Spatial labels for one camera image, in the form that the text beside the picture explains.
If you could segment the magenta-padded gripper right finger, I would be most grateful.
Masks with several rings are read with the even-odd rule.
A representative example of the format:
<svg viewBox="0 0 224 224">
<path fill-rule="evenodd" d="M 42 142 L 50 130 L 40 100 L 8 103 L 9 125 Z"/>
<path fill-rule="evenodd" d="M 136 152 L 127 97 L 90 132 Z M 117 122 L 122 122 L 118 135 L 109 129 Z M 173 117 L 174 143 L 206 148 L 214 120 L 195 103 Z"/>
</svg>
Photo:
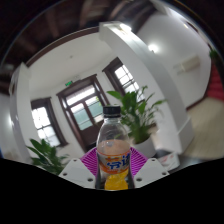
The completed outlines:
<svg viewBox="0 0 224 224">
<path fill-rule="evenodd" d="M 131 149 L 129 188 L 140 188 L 168 176 L 168 171 L 156 158 L 147 158 L 135 148 Z"/>
</svg>

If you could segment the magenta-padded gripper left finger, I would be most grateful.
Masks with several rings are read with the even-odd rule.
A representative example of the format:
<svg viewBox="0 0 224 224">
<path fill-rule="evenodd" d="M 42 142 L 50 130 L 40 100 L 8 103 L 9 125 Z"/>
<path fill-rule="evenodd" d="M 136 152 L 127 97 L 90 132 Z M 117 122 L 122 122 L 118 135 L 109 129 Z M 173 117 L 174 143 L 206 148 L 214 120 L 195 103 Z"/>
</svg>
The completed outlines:
<svg viewBox="0 0 224 224">
<path fill-rule="evenodd" d="M 59 176 L 78 186 L 94 189 L 98 174 L 96 149 L 88 151 L 81 158 L 71 159 Z"/>
</svg>

